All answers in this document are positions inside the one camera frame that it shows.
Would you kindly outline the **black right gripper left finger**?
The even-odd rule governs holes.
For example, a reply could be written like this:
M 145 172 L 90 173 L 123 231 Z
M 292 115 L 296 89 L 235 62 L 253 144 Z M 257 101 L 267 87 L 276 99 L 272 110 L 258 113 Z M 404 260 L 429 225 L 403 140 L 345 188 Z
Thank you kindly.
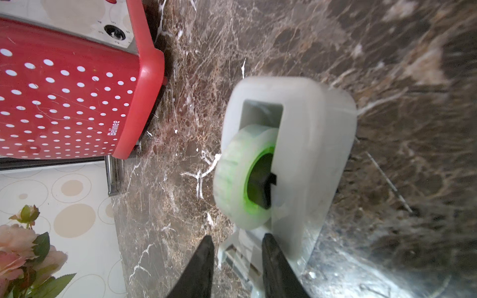
M 168 298 L 211 297 L 214 275 L 214 243 L 210 235 L 203 237 L 180 279 Z

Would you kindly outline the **pink artificial flower bouquet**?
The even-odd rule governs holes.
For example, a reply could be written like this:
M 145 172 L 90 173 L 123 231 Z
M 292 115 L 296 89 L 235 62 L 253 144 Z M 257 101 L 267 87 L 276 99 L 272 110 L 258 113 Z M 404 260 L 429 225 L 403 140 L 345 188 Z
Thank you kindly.
M 34 230 L 40 216 L 37 206 L 25 205 L 1 226 L 1 297 L 56 298 L 76 274 L 55 277 L 68 255 L 50 243 L 48 232 Z

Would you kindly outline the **green core tape roll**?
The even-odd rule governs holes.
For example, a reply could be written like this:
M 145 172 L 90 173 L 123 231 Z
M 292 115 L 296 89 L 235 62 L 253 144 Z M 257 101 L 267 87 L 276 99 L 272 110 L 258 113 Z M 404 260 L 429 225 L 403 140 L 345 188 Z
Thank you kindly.
M 253 230 L 271 217 L 271 210 L 253 201 L 266 198 L 264 190 L 256 184 L 249 185 L 249 181 L 254 168 L 265 176 L 271 173 L 277 137 L 277 128 L 248 125 L 235 134 L 216 165 L 216 206 L 239 228 Z

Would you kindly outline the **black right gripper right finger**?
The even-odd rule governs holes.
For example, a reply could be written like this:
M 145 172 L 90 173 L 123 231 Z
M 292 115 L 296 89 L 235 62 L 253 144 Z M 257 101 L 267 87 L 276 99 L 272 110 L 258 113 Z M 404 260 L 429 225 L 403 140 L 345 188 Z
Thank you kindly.
M 266 298 L 310 298 L 270 233 L 262 240 L 262 261 Z

